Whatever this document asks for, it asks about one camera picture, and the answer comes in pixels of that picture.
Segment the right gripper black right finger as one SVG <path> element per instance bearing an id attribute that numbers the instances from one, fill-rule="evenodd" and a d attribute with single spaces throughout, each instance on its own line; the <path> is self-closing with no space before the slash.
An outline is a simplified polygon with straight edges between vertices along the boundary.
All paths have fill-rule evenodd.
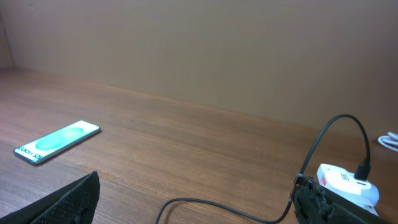
<path id="1" fill-rule="evenodd" d="M 389 224 L 302 174 L 295 178 L 293 204 L 300 224 Z"/>

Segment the Galaxy S25 smartphone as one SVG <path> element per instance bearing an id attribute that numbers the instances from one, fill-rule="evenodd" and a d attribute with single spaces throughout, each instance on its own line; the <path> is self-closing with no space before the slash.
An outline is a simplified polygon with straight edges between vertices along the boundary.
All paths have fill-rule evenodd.
<path id="1" fill-rule="evenodd" d="M 13 150 L 15 156 L 37 165 L 98 134 L 100 127 L 86 121 L 77 121 L 42 138 Z"/>

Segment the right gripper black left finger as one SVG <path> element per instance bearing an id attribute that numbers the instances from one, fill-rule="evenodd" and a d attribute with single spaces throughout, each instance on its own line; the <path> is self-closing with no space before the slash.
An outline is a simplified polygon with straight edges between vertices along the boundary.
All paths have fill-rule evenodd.
<path id="1" fill-rule="evenodd" d="M 1 224 L 90 224 L 100 197 L 98 173 L 92 173 L 1 218 Z"/>

